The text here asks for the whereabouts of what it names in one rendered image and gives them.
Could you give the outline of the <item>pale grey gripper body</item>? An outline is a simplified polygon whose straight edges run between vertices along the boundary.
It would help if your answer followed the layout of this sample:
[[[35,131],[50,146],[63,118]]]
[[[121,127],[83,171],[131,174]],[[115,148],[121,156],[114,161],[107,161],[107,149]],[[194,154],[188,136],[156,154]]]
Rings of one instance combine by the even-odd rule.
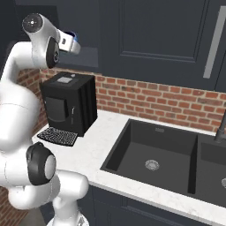
[[[71,52],[78,55],[80,53],[80,44],[78,43],[78,38],[75,33],[70,33],[70,36],[72,37],[72,47]]]

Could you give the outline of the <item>open dark upper cabinet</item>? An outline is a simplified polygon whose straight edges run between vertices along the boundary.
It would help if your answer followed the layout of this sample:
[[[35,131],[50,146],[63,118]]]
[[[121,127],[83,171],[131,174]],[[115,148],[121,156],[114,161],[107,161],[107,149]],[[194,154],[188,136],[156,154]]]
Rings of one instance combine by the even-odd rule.
[[[74,55],[60,51],[58,68],[100,72],[97,0],[0,0],[0,69],[13,41],[28,41],[22,20],[30,13],[45,16],[56,28],[76,34],[81,46]]]

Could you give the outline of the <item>dark upper cabinet door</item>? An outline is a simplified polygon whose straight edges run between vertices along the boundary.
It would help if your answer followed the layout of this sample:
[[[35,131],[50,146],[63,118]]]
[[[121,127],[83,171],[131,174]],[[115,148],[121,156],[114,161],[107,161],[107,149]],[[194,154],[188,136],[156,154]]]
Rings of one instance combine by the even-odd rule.
[[[210,79],[203,74],[226,0],[99,0],[102,74],[215,91],[226,22]]]
[[[216,92],[226,93],[226,63],[222,64],[215,87]]]

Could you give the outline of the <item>dark lower cabinet run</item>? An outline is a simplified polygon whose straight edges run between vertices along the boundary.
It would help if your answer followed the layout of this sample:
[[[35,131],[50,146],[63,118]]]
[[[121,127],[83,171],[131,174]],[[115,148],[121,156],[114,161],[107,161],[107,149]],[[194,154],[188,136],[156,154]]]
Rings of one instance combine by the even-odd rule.
[[[78,206],[90,226],[209,226],[91,185]]]

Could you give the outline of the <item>black coffee machine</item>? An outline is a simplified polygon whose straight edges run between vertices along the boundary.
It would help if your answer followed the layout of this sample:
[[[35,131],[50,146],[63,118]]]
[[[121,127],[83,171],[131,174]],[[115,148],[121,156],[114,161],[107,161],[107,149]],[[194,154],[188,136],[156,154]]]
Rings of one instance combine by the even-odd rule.
[[[97,119],[94,76],[59,72],[40,89],[49,128],[37,137],[72,147]]]

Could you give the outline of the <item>black double sink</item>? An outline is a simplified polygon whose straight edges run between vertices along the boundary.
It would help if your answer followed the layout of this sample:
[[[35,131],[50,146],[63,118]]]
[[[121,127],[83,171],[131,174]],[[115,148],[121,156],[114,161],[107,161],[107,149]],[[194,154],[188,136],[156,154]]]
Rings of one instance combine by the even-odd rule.
[[[130,119],[102,169],[226,207],[226,140]]]

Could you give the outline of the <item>black tap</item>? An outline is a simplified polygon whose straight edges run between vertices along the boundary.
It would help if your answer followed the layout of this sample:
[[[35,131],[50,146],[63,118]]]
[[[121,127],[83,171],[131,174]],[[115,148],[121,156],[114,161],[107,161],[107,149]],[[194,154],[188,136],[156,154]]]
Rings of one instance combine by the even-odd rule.
[[[222,122],[220,127],[217,129],[215,135],[215,142],[221,143],[224,139],[226,140],[226,133],[224,132],[224,128],[226,126],[226,110],[224,111],[224,115],[222,117]]]

